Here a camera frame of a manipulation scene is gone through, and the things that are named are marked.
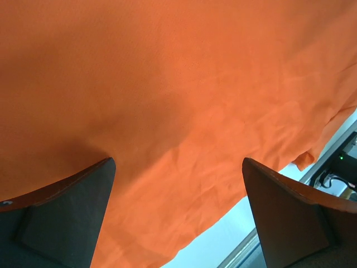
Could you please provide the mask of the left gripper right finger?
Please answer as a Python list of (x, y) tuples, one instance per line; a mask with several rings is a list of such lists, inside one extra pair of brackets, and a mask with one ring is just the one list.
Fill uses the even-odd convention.
[(356, 267), (356, 203), (245, 158), (245, 189), (267, 267)]

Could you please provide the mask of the orange t shirt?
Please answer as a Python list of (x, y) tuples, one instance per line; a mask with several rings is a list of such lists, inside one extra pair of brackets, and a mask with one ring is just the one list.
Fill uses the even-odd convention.
[(355, 1), (1, 2), (1, 198), (112, 157), (94, 267), (168, 263), (355, 110)]

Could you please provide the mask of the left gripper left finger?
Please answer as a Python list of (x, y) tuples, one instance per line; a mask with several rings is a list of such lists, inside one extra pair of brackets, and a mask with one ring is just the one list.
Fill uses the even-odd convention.
[(90, 267), (114, 183), (104, 159), (1, 201), (1, 267)]

